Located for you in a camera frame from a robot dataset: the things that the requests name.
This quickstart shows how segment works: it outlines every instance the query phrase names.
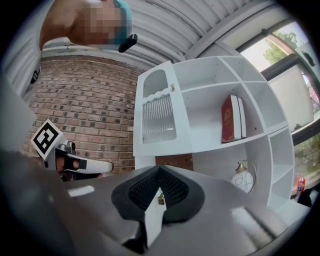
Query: blue cap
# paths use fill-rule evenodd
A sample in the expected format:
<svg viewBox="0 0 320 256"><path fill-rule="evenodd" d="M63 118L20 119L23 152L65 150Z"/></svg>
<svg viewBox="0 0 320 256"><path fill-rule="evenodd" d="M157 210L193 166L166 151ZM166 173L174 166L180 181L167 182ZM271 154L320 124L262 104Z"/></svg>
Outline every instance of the blue cap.
<svg viewBox="0 0 320 256"><path fill-rule="evenodd" d="M124 0L113 0L116 8L120 8L121 29L114 34L114 39L109 39L109 45L121 45L126 42L132 32L132 12L129 5Z"/></svg>

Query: window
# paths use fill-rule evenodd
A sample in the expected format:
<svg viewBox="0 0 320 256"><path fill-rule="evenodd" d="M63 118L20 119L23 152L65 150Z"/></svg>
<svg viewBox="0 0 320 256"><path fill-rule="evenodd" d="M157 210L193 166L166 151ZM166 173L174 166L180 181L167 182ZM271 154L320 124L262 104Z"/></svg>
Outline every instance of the window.
<svg viewBox="0 0 320 256"><path fill-rule="evenodd" d="M267 55L269 52L274 52L274 55L276 57L269 57L269 60ZM241 55L245 57L249 62L251 62L251 64L254 65L255 68L261 72L272 66L272 64L282 60L288 54L283 52L279 46L277 46L275 43L273 43L265 37L264 39L260 40L259 42L256 42L254 45L242 51Z"/></svg>
<svg viewBox="0 0 320 256"><path fill-rule="evenodd" d="M315 69L319 63L303 30L296 22L291 22L276 30L263 29L257 38L259 41L243 50L241 55L269 81L288 119L291 133L298 134L320 122L320 97L316 89L320 72ZM308 138L294 146L293 192L300 175L305 177L307 186L320 180L320 133Z"/></svg>

